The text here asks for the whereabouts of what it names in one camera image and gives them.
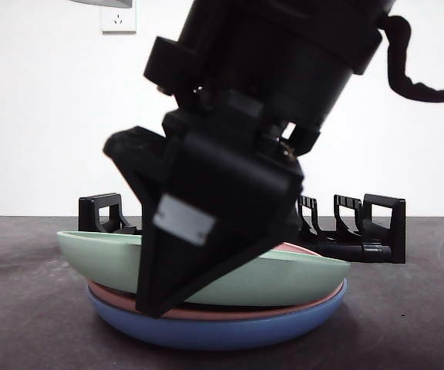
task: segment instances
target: wall outlet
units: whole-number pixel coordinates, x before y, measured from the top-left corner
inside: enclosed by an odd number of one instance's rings
[[[101,7],[100,23],[104,34],[136,33],[136,0],[131,8]]]

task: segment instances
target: robotic arm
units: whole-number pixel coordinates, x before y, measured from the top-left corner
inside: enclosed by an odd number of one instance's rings
[[[136,309],[161,316],[298,229],[298,157],[365,71],[378,29],[392,88],[444,101],[409,84],[410,34],[388,17],[394,1],[195,0],[179,41],[156,40],[145,77],[179,109],[165,137],[135,127],[104,147],[143,208]]]

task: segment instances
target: bowl rim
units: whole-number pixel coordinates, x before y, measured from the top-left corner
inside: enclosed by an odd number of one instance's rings
[[[117,308],[119,310],[132,312],[138,315],[145,315],[141,311],[135,309],[135,300],[126,296],[121,296],[111,291],[107,287],[103,287],[93,281],[87,281],[89,290],[97,299],[101,300],[103,303],[110,305],[111,307]],[[265,319],[273,318],[275,316],[293,314],[298,311],[304,311],[309,308],[314,308],[320,304],[330,301],[332,298],[337,296],[347,284],[347,279],[344,279],[336,289],[325,297],[318,299],[316,301],[308,302],[306,304],[298,304],[294,306],[285,306],[283,308],[272,308],[263,311],[198,311],[186,308],[173,308],[166,312],[160,318],[170,318],[176,320],[198,320],[198,321],[237,321],[237,320],[248,320],[248,319]]]

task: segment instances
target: dark gray table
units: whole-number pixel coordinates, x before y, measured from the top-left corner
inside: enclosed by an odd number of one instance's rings
[[[0,369],[444,369],[444,218],[408,221],[408,263],[354,264],[344,304],[293,341],[174,351],[135,341],[92,309],[55,232],[76,219],[0,217]]]

